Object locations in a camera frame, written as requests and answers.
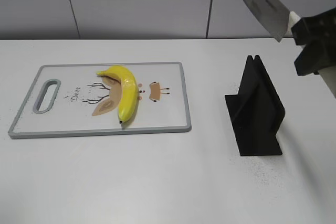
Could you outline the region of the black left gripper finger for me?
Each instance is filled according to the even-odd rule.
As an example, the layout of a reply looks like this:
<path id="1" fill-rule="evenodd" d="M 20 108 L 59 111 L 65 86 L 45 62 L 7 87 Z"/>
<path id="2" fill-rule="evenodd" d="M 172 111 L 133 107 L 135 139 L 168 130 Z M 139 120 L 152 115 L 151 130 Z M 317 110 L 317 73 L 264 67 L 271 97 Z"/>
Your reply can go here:
<path id="1" fill-rule="evenodd" d="M 335 66 L 335 41 L 311 41 L 304 46 L 294 64 L 298 76 Z"/>

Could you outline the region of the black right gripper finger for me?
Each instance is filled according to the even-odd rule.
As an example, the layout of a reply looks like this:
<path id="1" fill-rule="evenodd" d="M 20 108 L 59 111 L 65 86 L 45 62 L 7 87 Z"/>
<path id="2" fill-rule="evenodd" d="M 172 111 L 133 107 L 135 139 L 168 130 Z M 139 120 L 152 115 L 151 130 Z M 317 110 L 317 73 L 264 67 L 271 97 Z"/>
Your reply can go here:
<path id="1" fill-rule="evenodd" d="M 321 14 L 302 17 L 291 28 L 298 46 L 320 40 L 335 44 L 335 7 Z"/>

